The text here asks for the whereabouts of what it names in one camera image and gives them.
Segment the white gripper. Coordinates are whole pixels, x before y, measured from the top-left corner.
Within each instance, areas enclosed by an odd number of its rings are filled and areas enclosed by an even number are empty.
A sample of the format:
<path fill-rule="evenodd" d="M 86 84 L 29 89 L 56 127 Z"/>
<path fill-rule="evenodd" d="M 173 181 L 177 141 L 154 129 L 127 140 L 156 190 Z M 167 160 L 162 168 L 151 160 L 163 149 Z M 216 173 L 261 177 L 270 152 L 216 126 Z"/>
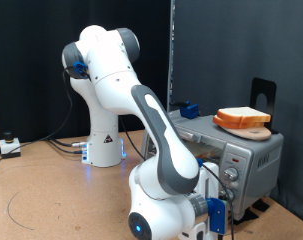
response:
<path fill-rule="evenodd" d="M 219 190 L 219 167 L 210 162 L 206 162 L 200 168 L 200 178 L 198 182 L 198 192 L 204 198 L 226 198 L 226 191 Z M 229 197 L 228 202 L 233 203 L 235 201 L 234 197 Z"/>

